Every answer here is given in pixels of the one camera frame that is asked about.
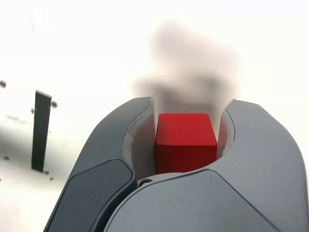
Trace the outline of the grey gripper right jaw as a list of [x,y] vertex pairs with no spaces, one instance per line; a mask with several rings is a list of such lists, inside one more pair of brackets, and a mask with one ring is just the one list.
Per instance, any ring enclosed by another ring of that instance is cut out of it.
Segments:
[[306,170],[297,143],[261,106],[232,100],[218,160],[159,174],[114,211],[107,232],[306,232]]

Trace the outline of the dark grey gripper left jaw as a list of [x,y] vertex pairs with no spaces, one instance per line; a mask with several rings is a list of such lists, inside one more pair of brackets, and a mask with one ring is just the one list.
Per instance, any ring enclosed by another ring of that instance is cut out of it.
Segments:
[[155,174],[150,97],[122,104],[94,128],[45,226],[47,232],[101,232],[116,207]]

